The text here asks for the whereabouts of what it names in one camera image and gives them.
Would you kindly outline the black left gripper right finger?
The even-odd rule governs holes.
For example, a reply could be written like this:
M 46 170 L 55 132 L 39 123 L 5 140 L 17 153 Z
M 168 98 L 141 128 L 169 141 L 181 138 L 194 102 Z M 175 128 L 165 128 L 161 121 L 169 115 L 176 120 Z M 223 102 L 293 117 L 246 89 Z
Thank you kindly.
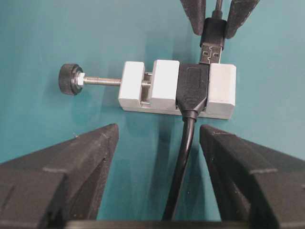
M 304 228 L 304 160 L 210 125 L 200 127 L 200 145 L 223 221 Z

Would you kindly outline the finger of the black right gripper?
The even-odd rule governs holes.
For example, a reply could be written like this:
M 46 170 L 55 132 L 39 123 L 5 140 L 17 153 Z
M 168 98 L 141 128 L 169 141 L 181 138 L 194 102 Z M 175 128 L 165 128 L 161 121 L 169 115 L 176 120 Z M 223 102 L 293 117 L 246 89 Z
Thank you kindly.
M 205 20 L 206 0 L 180 0 L 193 32 L 201 36 Z
M 225 38 L 233 38 L 250 16 L 259 0 L 232 0 L 225 28 Z

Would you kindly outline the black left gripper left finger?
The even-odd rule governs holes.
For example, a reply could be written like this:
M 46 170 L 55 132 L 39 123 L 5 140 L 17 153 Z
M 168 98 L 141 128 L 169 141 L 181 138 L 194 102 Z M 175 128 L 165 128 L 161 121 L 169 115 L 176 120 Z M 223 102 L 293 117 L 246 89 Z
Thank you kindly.
M 1 228 L 95 220 L 118 140 L 118 125 L 110 124 L 1 163 Z

